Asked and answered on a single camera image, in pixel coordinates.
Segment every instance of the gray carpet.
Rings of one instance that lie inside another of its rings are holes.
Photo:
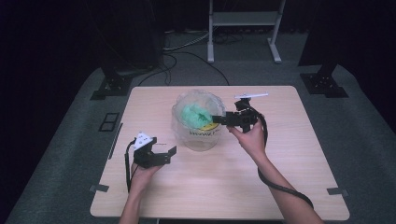
[[[349,98],[310,95],[300,73],[316,72],[318,66],[298,67],[305,34],[279,34],[276,45],[282,64],[274,64],[264,44],[268,35],[243,35],[240,41],[215,45],[216,66],[231,85],[291,85],[300,94],[335,180],[346,189],[350,219],[342,223],[394,223],[396,220],[396,137],[361,91],[356,78],[338,66],[333,77]],[[174,35],[166,46],[175,47],[196,35]],[[206,57],[205,42],[180,49]],[[171,54],[177,64],[165,73],[144,80],[133,79],[132,87],[227,85],[214,68],[187,53]],[[164,56],[166,66],[174,59]],[[90,214],[93,192],[99,182],[115,132],[98,132],[106,113],[122,114],[128,96],[90,101],[104,75],[92,72],[71,104],[57,133],[37,166],[7,223],[117,223],[116,217]],[[141,223],[156,223],[143,219]]]

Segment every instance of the wooden table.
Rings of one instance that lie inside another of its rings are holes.
[[[171,109],[182,92],[192,89],[217,95],[227,111],[235,111],[236,94],[267,91],[268,96],[253,98],[250,104],[267,121],[268,157],[297,190],[311,199],[324,220],[348,219],[342,195],[329,195],[327,191],[337,184],[299,95],[290,86],[134,88],[100,180],[109,188],[107,192],[96,191],[93,216],[121,215],[128,195],[125,149],[143,131],[158,138],[154,152],[177,146],[177,154],[153,177],[142,201],[141,217],[283,219],[268,187],[258,178],[253,160],[225,127],[218,143],[208,151],[193,151],[177,142],[171,128]]]

